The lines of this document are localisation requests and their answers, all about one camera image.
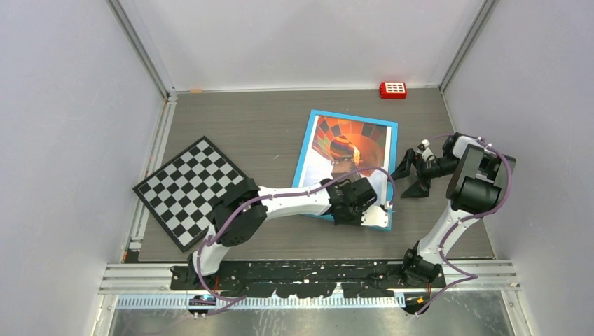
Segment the blue picture frame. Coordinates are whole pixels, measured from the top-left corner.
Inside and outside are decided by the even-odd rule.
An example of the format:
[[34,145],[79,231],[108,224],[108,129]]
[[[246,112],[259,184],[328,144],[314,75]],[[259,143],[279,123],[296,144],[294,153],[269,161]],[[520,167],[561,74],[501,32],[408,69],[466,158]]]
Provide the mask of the blue picture frame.
[[310,113],[292,186],[315,188],[338,177],[367,178],[377,193],[374,205],[394,209],[397,122],[343,113]]

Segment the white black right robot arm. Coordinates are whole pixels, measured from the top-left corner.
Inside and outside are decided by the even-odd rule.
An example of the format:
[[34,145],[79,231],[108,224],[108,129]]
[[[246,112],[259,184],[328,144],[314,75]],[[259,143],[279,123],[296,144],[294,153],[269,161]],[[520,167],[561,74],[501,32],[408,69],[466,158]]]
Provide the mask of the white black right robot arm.
[[429,234],[406,251],[399,270],[401,281],[413,288],[432,284],[465,231],[503,205],[516,163],[514,157],[501,154],[477,136],[449,134],[441,157],[432,153],[430,143],[425,139],[417,148],[409,148],[392,173],[399,180],[415,170],[416,180],[402,193],[403,198],[428,197],[433,179],[451,177],[444,212]]

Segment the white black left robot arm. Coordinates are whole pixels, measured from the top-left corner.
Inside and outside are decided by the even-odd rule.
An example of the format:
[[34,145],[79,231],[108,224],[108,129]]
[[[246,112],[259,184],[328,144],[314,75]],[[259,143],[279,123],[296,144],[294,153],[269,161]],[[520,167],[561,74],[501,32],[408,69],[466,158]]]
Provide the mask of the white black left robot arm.
[[329,215],[335,225],[387,228],[389,214],[377,199],[367,178],[326,178],[298,188],[267,188],[252,178],[243,180],[215,202],[205,238],[188,259],[188,280],[199,290],[208,289],[227,252],[272,219]]

